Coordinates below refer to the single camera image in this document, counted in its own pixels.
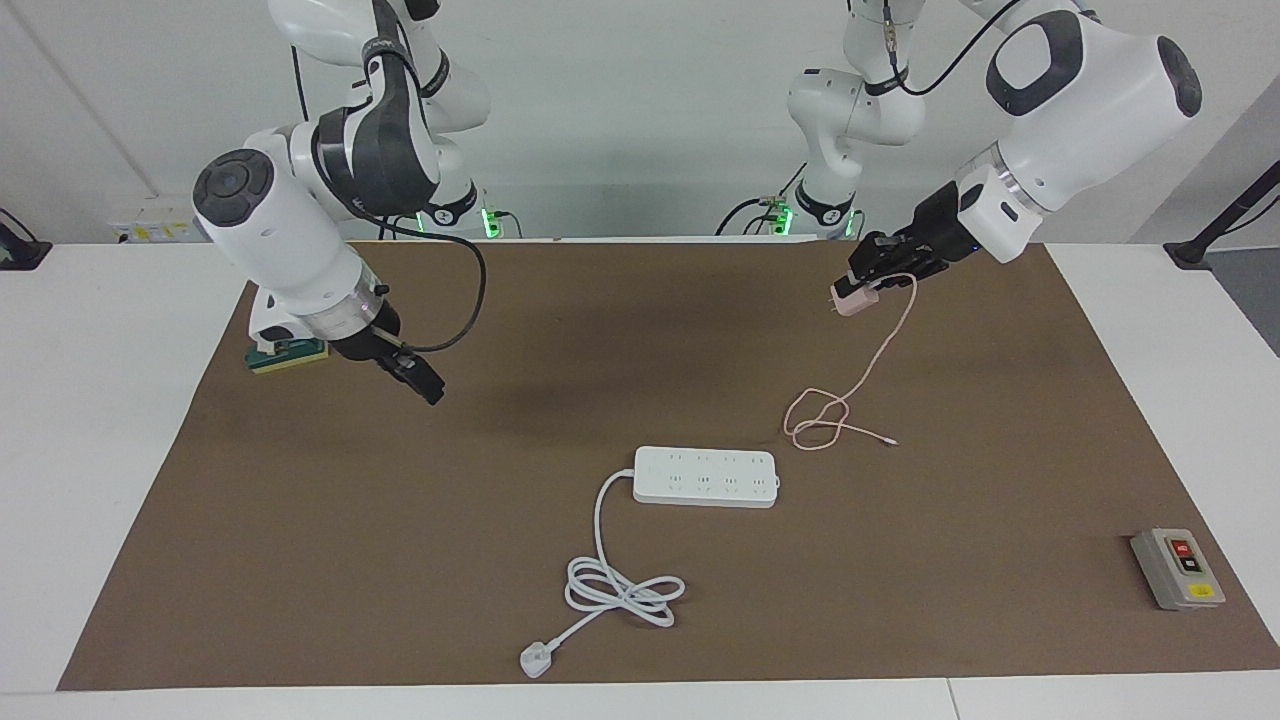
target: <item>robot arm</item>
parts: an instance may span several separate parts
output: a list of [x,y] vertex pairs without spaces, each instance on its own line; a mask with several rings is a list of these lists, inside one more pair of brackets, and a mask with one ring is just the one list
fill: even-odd
[[[308,54],[362,67],[369,96],[316,122],[257,133],[244,149],[214,160],[193,191],[197,224],[260,286],[251,319],[260,347],[320,338],[347,359],[376,361],[434,405],[444,380],[398,341],[399,316],[385,297],[390,288],[343,242],[335,220],[429,206],[444,178],[428,97],[465,76],[442,69],[445,55],[424,40],[433,3],[273,0],[270,6]],[[436,63],[428,83],[416,53]],[[445,108],[442,117],[454,127],[483,122],[488,95],[470,108],[470,117],[466,108]]]
[[[484,227],[484,190],[475,184],[457,145],[443,135],[484,124],[490,110],[489,92],[474,72],[451,60],[431,35],[429,20],[439,12],[438,1],[389,0],[387,5],[397,17],[399,42],[416,68],[417,95],[436,155],[431,163],[438,170],[438,187],[430,202],[413,213],[422,210],[431,229],[439,232]],[[270,0],[269,6],[291,44],[335,65],[361,67],[369,38],[384,32],[370,17],[367,0],[326,0],[319,9],[314,0]],[[361,83],[360,90],[371,86]],[[353,105],[365,100],[367,94]]]
[[832,287],[841,314],[910,282],[888,275],[924,279],[983,249],[1012,261],[1047,215],[1149,155],[1202,102],[1196,70],[1172,40],[1130,36],[1066,9],[1011,32],[987,90],[1012,115],[1011,128],[916,206],[910,225],[859,245]]
[[[905,61],[924,0],[892,4]],[[787,110],[809,143],[805,176],[785,199],[797,210],[794,232],[842,236],[863,174],[861,146],[906,145],[924,126],[924,99],[904,92],[890,67],[882,6],[883,0],[852,3],[845,29],[852,73],[810,68],[791,83]]]

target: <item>green sponge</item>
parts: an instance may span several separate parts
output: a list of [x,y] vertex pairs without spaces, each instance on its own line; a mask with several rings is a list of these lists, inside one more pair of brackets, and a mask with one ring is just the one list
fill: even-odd
[[329,343],[323,340],[292,340],[275,343],[275,355],[268,355],[252,346],[244,352],[244,365],[255,375],[297,368],[329,356]]

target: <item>white table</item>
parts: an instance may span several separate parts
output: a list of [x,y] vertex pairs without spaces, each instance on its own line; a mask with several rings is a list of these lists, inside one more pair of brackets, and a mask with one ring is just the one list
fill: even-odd
[[[1280,360],[1212,275],[1158,247],[1051,252],[1280,637]],[[60,246],[0,275],[0,719],[1280,716],[1280,671],[54,693],[242,286],[204,245]]]

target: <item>white power strip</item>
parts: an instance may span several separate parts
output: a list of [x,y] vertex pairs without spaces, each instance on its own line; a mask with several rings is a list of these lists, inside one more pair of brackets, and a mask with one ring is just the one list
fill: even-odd
[[641,447],[632,495],[639,502],[709,507],[773,507],[778,474],[773,456],[746,450]]

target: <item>wall outlet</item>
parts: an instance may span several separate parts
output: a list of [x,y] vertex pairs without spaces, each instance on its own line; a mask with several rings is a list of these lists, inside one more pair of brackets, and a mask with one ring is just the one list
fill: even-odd
[[191,200],[161,196],[116,204],[108,225],[115,242],[205,242]]

